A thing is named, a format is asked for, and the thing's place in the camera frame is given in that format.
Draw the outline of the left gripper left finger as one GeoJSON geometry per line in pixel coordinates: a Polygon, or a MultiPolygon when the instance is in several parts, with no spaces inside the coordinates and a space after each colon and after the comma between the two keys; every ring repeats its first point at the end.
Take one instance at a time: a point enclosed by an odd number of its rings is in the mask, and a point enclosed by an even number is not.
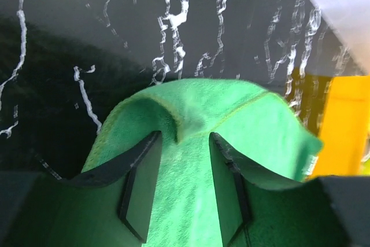
{"type": "Polygon", "coordinates": [[[128,151],[76,175],[69,184],[107,188],[123,180],[117,216],[140,243],[147,242],[162,153],[162,133],[153,131],[128,151]]]}

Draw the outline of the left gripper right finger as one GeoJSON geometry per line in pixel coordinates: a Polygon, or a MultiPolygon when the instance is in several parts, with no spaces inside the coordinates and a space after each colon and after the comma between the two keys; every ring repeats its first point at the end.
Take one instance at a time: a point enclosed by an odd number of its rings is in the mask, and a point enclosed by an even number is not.
{"type": "Polygon", "coordinates": [[[235,246],[238,238],[244,238],[248,246],[247,225],[253,217],[247,184],[264,190],[284,190],[300,183],[245,156],[216,132],[209,135],[209,151],[222,244],[235,246]]]}

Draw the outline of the green microfiber towel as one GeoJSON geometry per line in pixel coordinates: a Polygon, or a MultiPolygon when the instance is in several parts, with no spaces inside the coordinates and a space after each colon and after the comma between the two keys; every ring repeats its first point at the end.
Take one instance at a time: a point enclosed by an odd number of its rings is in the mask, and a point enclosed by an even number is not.
{"type": "MultiPolygon", "coordinates": [[[[16,216],[2,246],[224,246],[209,151],[220,134],[237,151],[300,184],[264,190],[247,184],[252,221],[248,246],[318,246],[316,209],[304,184],[321,141],[279,95],[241,80],[181,79],[120,102],[104,123],[79,174],[122,154],[153,131],[162,153],[147,242],[117,216],[123,180],[82,188],[43,173],[14,174],[16,216]]],[[[235,246],[247,246],[244,238],[235,246]]]]}

